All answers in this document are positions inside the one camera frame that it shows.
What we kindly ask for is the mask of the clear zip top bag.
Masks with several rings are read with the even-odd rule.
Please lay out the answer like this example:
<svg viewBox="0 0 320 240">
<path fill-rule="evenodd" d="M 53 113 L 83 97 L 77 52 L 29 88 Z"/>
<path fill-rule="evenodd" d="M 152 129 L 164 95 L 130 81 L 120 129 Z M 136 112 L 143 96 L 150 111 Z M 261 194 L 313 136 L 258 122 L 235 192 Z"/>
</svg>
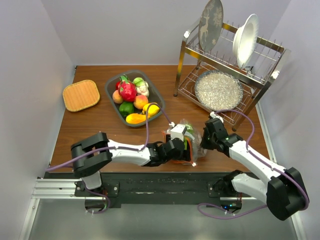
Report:
<svg viewBox="0 0 320 240">
<path fill-rule="evenodd" d="M 207 154 L 207 150 L 200 146 L 202 141 L 202 135 L 200 132 L 186 119 L 182 119 L 179 124 L 185 125 L 186 131 L 184 132 L 184 152 L 183 160 L 172 160 L 174 164 L 180 164 L 184 166 L 197 165 L 199 158 L 204 157 Z"/>
</svg>

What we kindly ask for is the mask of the fake green apple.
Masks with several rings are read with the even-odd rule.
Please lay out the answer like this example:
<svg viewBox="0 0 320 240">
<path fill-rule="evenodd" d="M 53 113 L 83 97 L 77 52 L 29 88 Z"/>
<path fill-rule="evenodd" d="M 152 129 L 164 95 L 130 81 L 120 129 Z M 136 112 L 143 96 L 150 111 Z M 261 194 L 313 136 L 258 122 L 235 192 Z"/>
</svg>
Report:
<svg viewBox="0 0 320 240">
<path fill-rule="evenodd" d="M 193 148 L 193 141 L 195 140 L 195 130 L 191 124 L 185 124 L 184 141 L 190 150 Z"/>
</svg>

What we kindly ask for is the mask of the fake pink dragon fruit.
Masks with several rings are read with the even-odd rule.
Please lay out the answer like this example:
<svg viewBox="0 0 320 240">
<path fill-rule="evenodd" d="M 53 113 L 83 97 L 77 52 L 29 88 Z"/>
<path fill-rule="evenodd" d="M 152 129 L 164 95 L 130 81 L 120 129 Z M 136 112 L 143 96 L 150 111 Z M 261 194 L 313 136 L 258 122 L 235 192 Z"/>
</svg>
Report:
<svg viewBox="0 0 320 240">
<path fill-rule="evenodd" d="M 121 75 L 119 79 L 120 83 L 118 85 L 118 93 L 125 102 L 134 102 L 137 95 L 136 86 L 126 75 Z"/>
</svg>

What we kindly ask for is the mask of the fake red bell pepper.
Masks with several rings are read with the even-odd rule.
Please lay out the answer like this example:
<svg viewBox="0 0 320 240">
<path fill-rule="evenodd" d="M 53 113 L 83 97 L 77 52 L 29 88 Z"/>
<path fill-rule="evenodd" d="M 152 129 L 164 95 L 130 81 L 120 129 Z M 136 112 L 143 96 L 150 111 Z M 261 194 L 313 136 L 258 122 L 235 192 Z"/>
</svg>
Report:
<svg viewBox="0 0 320 240">
<path fill-rule="evenodd" d="M 116 83 L 116 85 L 115 85 L 115 89 L 116 89 L 116 90 L 118 90 L 118 89 L 119 89 L 119 87 L 120 87 L 121 83 L 122 83 L 121 81 L 118 81 L 118 82 Z"/>
</svg>

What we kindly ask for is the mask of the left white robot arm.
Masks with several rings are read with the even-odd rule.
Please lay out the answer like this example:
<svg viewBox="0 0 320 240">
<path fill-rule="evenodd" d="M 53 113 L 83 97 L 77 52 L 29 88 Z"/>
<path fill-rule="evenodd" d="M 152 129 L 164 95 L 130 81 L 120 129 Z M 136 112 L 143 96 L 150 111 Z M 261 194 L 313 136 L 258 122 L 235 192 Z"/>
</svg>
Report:
<svg viewBox="0 0 320 240">
<path fill-rule="evenodd" d="M 191 140 L 186 138 L 156 141 L 144 145 L 130 145 L 108 139 L 107 134 L 99 132 L 71 146 L 74 176 L 82 179 L 86 191 L 99 196 L 104 190 L 100 170 L 109 164 L 127 163 L 142 167 L 158 167 L 175 160 L 191 163 L 193 161 Z"/>
</svg>

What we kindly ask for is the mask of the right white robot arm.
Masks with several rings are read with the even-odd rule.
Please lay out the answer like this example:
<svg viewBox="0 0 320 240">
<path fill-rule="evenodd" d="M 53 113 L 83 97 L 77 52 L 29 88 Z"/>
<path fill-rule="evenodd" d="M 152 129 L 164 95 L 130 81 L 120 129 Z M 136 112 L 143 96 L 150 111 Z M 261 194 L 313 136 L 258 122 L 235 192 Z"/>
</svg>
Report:
<svg viewBox="0 0 320 240">
<path fill-rule="evenodd" d="M 239 135 L 228 134 L 223 119 L 214 112 L 205 122 L 201 147 L 225 154 L 255 175 L 234 170 L 212 185 L 214 191 L 230 197 L 243 193 L 256 198 L 281 221 L 308 208 L 310 199 L 300 172 L 267 159 Z"/>
</svg>

